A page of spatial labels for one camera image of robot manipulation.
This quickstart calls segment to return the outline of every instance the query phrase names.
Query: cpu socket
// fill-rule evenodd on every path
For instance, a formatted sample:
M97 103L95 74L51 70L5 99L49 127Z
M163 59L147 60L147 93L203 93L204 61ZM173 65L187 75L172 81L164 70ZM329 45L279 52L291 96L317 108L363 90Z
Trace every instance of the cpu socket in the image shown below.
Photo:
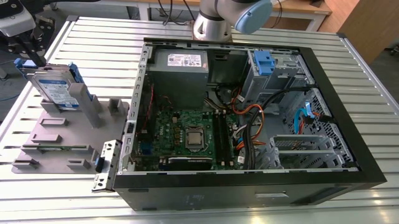
M201 127L185 129L185 148L195 153L204 149L204 129Z

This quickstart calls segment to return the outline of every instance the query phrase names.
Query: metal bracket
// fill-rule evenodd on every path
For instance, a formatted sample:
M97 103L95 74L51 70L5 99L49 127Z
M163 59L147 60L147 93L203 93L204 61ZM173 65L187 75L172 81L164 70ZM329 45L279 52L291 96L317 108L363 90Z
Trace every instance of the metal bracket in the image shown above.
M103 146L103 151L97 163L96 170L101 170L101 173L95 175L95 185L92 192L115 192L112 189L115 175L117 171L119 153L121 149L121 142L119 140L107 141Z

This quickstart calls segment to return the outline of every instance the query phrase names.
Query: gray floor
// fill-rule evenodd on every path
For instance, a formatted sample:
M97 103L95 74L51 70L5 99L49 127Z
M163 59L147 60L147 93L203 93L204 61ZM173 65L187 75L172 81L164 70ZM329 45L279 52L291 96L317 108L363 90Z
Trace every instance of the gray floor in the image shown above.
M84 7L79 4L85 3L59 3L59 10L52 11L47 10L43 13L43 16L51 16L57 21L57 30L65 22L67 15L77 14L81 16L91 17L104 17L104 18L115 18L115 19L127 19L128 17L136 18L139 16L137 10L127 7L111 7L103 5L92 5L91 11L83 10ZM176 18L180 14L180 10L173 10L172 16ZM188 11L183 11L177 22L184 22L189 20L191 16ZM157 10L152 10L152 20L163 21L164 17L160 16ZM17 58L16 55L9 55L6 52L0 51L0 63ZM8 72L8 80L0 81L0 122L4 120L6 113L13 105L16 98L10 100L1 101L9 97L16 96L24 88L27 80L23 78L21 74L13 67L12 63L1 65L1 68ZM381 83L385 85L385 88L391 92L396 101L399 101L399 55L389 56L389 52L381 52L380 56L376 58L373 63L371 64L371 69L377 75Z

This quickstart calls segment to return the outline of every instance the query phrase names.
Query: slotted metal table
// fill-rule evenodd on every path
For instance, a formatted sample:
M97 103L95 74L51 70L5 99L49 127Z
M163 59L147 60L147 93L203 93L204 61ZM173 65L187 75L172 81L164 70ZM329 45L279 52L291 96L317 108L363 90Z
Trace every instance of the slotted metal table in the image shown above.
M129 102L143 38L189 39L187 26L155 21L80 17L67 21L48 50L49 63L77 64L100 100ZM397 103L347 39L335 34L261 29L232 32L233 42L311 47L388 182L316 206L196 211L135 212L116 193L91 193L93 175L13 174L20 153L43 111L41 97L28 83L0 127L0 222L92 223L397 223Z

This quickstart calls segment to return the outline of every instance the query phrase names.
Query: blue hard drive label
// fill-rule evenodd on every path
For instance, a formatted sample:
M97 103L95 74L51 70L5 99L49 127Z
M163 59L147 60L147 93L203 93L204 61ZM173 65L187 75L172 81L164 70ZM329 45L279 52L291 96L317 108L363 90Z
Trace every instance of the blue hard drive label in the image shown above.
M39 80L40 83L43 84L60 84L60 85L67 85L67 82L64 80Z
M69 95L68 83L64 80L39 80L41 89L49 96L55 104L60 107L71 108L72 110L79 107L76 99Z

